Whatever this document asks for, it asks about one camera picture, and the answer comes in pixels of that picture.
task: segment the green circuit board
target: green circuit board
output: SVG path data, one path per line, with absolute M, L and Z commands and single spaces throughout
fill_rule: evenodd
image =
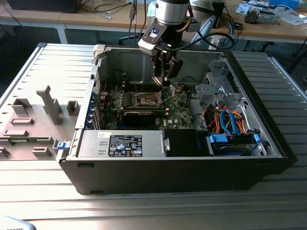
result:
M 194 128 L 190 121 L 190 114 L 187 108 L 187 92 L 176 91 L 174 88 L 165 89 L 161 92 L 160 102 L 169 98 L 166 102 L 159 105 L 154 101 L 155 92 L 124 92 L 119 87 L 108 92 L 109 107 L 105 106 L 104 113 L 105 129 L 134 129 L 134 130 L 159 130 L 159 129 L 186 129 Z M 140 101 L 140 97 L 148 97 L 151 101 Z M 120 113 L 123 113 L 123 108 L 130 108 L 133 111 L 144 111 L 159 114 L 167 110 L 167 116 L 163 115 L 155 119 L 155 125 L 147 127 L 125 127 L 123 122 L 118 118 Z

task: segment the slotted aluminum surface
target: slotted aluminum surface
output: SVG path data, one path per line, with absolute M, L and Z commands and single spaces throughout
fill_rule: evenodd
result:
M 80 195 L 55 161 L 0 161 L 0 215 L 38 230 L 307 229 L 307 148 L 294 148 L 293 167 L 249 191 L 190 194 Z
M 307 147 L 307 96 L 265 53 L 233 52 L 294 154 Z
M 60 105 L 68 101 L 82 104 L 92 66 L 93 47 L 86 45 L 47 44 L 38 47 L 0 101 L 0 132 L 14 112 L 16 97 L 27 98 L 30 104 L 43 104 L 37 90 L 50 86 L 50 95 Z

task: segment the warning label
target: warning label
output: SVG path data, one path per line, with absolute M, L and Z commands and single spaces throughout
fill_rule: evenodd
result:
M 141 135 L 111 135 L 110 157 L 141 157 L 142 136 Z

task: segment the sticker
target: sticker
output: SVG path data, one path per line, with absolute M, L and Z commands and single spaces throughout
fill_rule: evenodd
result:
M 9 140 L 9 142 L 28 142 L 28 140 Z
M 98 132 L 97 138 L 110 138 L 111 132 Z
M 141 135 L 110 135 L 110 157 L 141 157 Z

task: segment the desk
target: desk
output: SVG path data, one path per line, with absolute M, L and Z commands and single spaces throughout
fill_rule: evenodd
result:
M 307 37 L 307 26 L 294 26 L 280 19 L 276 20 L 274 25 L 268 24 L 248 24 L 244 22 L 244 15 L 234 13 L 237 6 L 243 3 L 242 0 L 225 0 L 230 15 L 236 22 L 243 24 L 240 39 L 257 40 L 257 41 L 274 41 L 274 42 L 290 42 L 303 43 Z M 56 28 L 63 44 L 67 43 L 65 29 L 81 29 L 81 30 L 100 30 L 100 31 L 121 31 L 127 32 L 129 27 L 129 11 L 130 6 L 118 8 L 111 13 L 112 19 L 104 18 L 95 13 L 79 10 L 76 14 L 67 14 L 61 12 L 43 12 L 43 11 L 16 11 L 12 10 L 6 0 L 0 0 L 0 24 L 18 25 L 17 22 L 6 12 L 2 5 L 5 2 L 6 8 L 23 26 L 37 26 Z M 110 0 L 95 0 L 95 5 L 112 2 Z M 116 2 L 112 6 L 121 5 L 122 2 Z M 137 32 L 140 31 L 144 22 L 143 4 L 138 5 L 138 22 Z M 307 11 L 307 7 L 299 6 L 298 10 Z M 212 32 L 228 33 L 226 25 L 222 25 L 219 29 L 212 29 Z
M 62 44 L 67 44 L 65 29 L 79 30 L 98 30 L 98 31 L 120 31 L 128 32 L 129 29 L 129 13 L 131 5 L 118 8 L 111 11 L 111 19 L 107 19 L 96 13 L 79 10 L 76 14 L 61 13 L 61 12 L 46 12 L 46 11 L 17 11 L 12 10 L 6 0 L 0 0 L 0 24 L 18 25 L 18 23 L 7 13 L 3 6 L 5 3 L 9 12 L 18 20 L 22 26 L 48 27 L 55 28 L 58 31 L 59 38 Z M 113 2 L 112 0 L 95 0 L 95 5 Z M 102 7 L 102 10 L 107 10 L 125 2 L 115 2 L 110 6 Z M 144 23 L 144 5 L 138 4 L 137 30 L 139 32 Z

